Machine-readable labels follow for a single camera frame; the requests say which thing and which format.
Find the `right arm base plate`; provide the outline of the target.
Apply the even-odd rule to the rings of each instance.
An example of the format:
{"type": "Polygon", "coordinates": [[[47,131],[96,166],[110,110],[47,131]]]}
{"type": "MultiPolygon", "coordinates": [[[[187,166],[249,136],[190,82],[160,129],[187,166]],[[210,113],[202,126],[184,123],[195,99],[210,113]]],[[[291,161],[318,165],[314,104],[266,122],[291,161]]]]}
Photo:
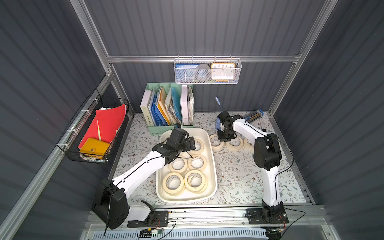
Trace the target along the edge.
{"type": "Polygon", "coordinates": [[[267,207],[246,209],[245,217],[250,225],[288,224],[290,222],[284,208],[268,210],[267,207]]]}

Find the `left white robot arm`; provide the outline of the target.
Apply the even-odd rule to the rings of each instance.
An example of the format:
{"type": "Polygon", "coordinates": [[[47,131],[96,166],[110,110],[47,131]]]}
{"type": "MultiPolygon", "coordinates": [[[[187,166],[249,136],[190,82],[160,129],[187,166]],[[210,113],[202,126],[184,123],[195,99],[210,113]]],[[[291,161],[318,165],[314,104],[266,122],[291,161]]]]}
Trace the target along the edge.
{"type": "Polygon", "coordinates": [[[130,170],[112,180],[102,179],[92,211],[105,223],[105,229],[114,230],[125,220],[142,223],[145,227],[155,224],[155,208],[146,201],[130,204],[130,196],[148,177],[172,163],[182,152],[195,149],[194,137],[190,137],[186,130],[175,127],[166,140],[155,145],[130,170]]]}

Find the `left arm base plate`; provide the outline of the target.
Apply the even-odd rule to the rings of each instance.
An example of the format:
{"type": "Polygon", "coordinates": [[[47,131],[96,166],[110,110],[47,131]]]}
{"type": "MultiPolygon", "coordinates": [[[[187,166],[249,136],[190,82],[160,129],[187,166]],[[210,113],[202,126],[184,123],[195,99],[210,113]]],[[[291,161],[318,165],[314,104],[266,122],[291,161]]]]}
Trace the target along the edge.
{"type": "Polygon", "coordinates": [[[128,221],[128,228],[156,228],[156,227],[167,227],[169,220],[168,211],[157,211],[150,212],[144,221],[128,221]]]}

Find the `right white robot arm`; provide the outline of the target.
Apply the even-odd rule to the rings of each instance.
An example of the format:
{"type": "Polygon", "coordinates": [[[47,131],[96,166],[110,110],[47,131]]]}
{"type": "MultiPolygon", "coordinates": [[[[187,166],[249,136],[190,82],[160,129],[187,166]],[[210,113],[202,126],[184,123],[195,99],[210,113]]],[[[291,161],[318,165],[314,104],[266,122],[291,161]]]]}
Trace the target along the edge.
{"type": "Polygon", "coordinates": [[[267,134],[252,126],[242,116],[231,116],[222,111],[216,121],[217,135],[221,142],[230,142],[237,134],[254,143],[254,162],[262,169],[264,196],[262,214],[266,221],[284,213],[278,184],[278,173],[282,153],[276,134],[267,134]]]}

